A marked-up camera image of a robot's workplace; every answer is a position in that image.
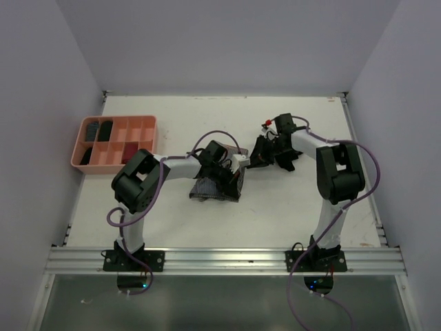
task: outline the white wall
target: white wall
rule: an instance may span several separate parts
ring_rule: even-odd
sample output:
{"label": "white wall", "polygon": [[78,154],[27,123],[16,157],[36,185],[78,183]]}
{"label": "white wall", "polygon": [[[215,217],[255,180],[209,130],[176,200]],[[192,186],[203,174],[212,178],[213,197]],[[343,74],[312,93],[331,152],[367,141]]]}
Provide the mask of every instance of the white wall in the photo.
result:
{"label": "white wall", "polygon": [[0,2],[0,330],[24,330],[81,175],[80,120],[101,92],[53,0]]}
{"label": "white wall", "polygon": [[102,88],[348,91],[399,0],[57,0]]}
{"label": "white wall", "polygon": [[441,1],[402,0],[349,93],[358,138],[382,166],[376,194],[425,330],[441,330]]}

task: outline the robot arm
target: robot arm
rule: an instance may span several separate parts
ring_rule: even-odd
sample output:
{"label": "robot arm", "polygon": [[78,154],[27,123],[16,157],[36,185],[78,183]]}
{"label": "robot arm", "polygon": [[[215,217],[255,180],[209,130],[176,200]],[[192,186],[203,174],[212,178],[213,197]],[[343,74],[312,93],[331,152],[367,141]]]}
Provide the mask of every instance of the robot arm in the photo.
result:
{"label": "robot arm", "polygon": [[[295,131],[291,135],[291,144],[293,149],[317,162],[317,186],[323,201],[318,225],[312,235],[315,239],[325,231],[340,209],[365,188],[360,158],[355,146],[325,143],[308,134],[306,129]],[[337,164],[346,168],[338,170]],[[340,245],[345,218],[346,213],[343,213],[319,241],[319,248],[332,249]]]}
{"label": "robot arm", "polygon": [[[341,208],[365,188],[357,148],[351,143],[326,143],[311,136],[305,126],[298,127],[291,114],[282,114],[274,119],[274,132],[267,121],[263,125],[264,135],[259,136],[251,154],[248,168],[264,167],[276,162],[281,168],[294,171],[292,161],[300,154],[316,160],[317,187],[322,196],[322,207],[318,226],[310,238],[310,245],[332,222]],[[340,253],[340,234],[346,213],[343,213],[311,253],[312,268],[326,269]]]}
{"label": "robot arm", "polygon": [[130,253],[143,249],[142,215],[156,200],[158,186],[164,181],[207,177],[216,183],[224,195],[238,199],[240,167],[247,165],[249,159],[245,155],[235,154],[230,167],[226,168],[222,165],[226,153],[227,149],[215,141],[211,141],[199,154],[186,157],[164,157],[139,150],[112,181],[115,199],[124,213],[123,223],[131,223],[120,228],[116,240],[119,249],[124,249],[123,238]]}

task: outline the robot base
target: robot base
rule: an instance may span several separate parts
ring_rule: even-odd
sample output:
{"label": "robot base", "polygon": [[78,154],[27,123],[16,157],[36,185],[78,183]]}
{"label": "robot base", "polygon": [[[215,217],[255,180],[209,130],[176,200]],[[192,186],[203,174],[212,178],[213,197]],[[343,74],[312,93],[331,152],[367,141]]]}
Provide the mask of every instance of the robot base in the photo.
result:
{"label": "robot base", "polygon": [[[103,271],[108,272],[141,272],[143,267],[131,260],[124,250],[114,242],[113,250],[104,250],[101,255],[104,257]],[[163,250],[144,250],[144,245],[133,257],[147,264],[153,272],[162,272],[164,268],[165,252]]]}

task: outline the pink compartment tray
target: pink compartment tray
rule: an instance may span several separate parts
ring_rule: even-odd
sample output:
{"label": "pink compartment tray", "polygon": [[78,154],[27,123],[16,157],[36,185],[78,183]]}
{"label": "pink compartment tray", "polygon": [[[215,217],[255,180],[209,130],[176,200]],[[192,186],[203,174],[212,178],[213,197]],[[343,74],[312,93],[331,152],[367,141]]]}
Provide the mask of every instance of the pink compartment tray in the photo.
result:
{"label": "pink compartment tray", "polygon": [[[99,128],[104,121],[113,122],[109,141],[97,141],[99,129],[93,141],[86,141],[87,126],[95,121],[99,122]],[[85,174],[116,174],[124,166],[125,147],[133,149],[133,145],[138,150],[156,152],[155,116],[86,117],[81,122],[70,164]],[[88,148],[92,148],[89,164],[80,165]]]}

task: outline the glass panel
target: glass panel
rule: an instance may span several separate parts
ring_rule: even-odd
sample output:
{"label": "glass panel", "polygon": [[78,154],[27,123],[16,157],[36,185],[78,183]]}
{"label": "glass panel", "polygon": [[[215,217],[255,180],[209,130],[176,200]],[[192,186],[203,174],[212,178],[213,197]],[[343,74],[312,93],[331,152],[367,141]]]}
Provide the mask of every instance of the glass panel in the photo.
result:
{"label": "glass panel", "polygon": [[[296,277],[292,296],[312,330],[349,330],[334,303],[311,296]],[[303,330],[289,311],[287,277],[158,275],[152,289],[126,299],[116,277],[57,276],[41,330]],[[409,330],[394,277],[339,277],[330,294],[358,331]]]}

